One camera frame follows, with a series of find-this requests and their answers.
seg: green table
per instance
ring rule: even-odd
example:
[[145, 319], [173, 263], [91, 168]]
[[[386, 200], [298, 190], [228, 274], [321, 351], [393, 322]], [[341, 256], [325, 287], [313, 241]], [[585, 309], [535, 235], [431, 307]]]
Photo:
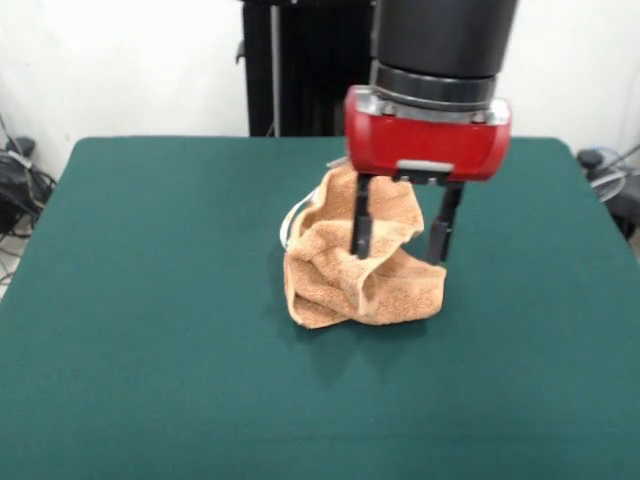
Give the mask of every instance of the green table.
[[640, 269], [569, 150], [469, 187], [437, 317], [306, 331], [277, 232], [342, 151], [80, 142], [0, 307], [0, 479], [637, 479]]

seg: orange towel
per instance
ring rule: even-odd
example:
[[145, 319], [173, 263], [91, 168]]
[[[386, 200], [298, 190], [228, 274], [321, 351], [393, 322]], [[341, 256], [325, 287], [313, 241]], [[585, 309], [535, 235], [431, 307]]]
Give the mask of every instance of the orange towel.
[[348, 319], [384, 325], [438, 313], [446, 270], [401, 248], [424, 230], [413, 187], [386, 177], [372, 180], [371, 253], [360, 260], [349, 253], [355, 185], [350, 164], [329, 170], [294, 220], [284, 258], [289, 313], [307, 328]]

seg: black cylindrical arm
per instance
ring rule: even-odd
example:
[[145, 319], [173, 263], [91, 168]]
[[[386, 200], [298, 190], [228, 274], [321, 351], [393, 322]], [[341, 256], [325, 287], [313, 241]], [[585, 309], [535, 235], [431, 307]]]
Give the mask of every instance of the black cylindrical arm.
[[399, 70], [488, 78], [502, 66], [517, 0], [378, 0], [374, 56]]

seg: metal pole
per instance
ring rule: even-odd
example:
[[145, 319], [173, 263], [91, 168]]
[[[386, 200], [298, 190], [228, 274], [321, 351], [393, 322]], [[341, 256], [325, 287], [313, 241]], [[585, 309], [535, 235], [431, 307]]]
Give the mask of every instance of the metal pole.
[[273, 75], [273, 132], [276, 137], [281, 134], [280, 126], [280, 8], [271, 7], [271, 69]]

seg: black stand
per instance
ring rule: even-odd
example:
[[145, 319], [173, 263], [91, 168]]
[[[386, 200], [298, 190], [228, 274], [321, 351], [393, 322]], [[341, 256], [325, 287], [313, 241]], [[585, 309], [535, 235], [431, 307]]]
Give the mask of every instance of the black stand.
[[245, 0], [243, 20], [251, 136], [343, 135], [347, 89], [369, 83], [370, 0]]

